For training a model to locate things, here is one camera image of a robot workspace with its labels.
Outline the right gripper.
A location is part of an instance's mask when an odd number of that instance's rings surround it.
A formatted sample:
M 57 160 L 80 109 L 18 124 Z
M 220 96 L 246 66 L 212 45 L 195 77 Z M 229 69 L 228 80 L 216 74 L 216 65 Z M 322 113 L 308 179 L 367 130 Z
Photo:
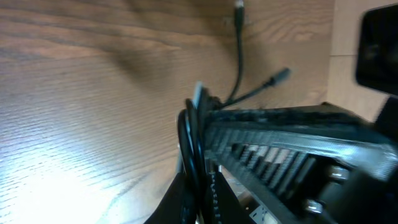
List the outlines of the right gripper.
M 298 120 L 301 133 L 214 124 L 208 157 L 281 223 L 396 223 L 397 118 L 388 108 L 371 122 L 324 102 L 300 106 Z

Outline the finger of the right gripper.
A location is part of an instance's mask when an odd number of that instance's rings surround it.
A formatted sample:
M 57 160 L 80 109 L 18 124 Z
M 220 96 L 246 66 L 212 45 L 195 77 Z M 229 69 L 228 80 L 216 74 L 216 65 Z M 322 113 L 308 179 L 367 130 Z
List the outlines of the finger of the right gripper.
M 291 108 L 213 110 L 204 121 L 208 129 L 215 123 L 259 123 L 276 126 L 334 126 L 339 129 L 370 129 L 372 124 L 336 105 L 298 106 Z

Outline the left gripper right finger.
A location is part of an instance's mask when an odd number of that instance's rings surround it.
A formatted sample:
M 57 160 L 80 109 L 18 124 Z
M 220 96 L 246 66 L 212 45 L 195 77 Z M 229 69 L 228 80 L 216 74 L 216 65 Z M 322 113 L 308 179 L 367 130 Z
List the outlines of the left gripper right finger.
M 255 224 L 220 172 L 210 172 L 206 183 L 206 222 L 211 224 Z

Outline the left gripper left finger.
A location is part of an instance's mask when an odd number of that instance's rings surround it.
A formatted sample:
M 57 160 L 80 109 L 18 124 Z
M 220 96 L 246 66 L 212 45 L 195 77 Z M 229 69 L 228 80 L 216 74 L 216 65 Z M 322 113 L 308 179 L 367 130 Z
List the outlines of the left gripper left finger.
M 195 224 L 196 201 L 186 175 L 179 172 L 145 224 Z

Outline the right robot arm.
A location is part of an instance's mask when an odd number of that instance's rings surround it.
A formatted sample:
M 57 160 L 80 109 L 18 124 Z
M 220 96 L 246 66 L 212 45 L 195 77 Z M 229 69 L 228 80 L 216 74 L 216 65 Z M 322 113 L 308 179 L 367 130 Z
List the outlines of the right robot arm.
M 396 223 L 396 4 L 363 14 L 355 79 L 389 94 L 375 122 L 327 102 L 212 111 L 207 156 L 250 194 L 215 210 L 233 223 Z

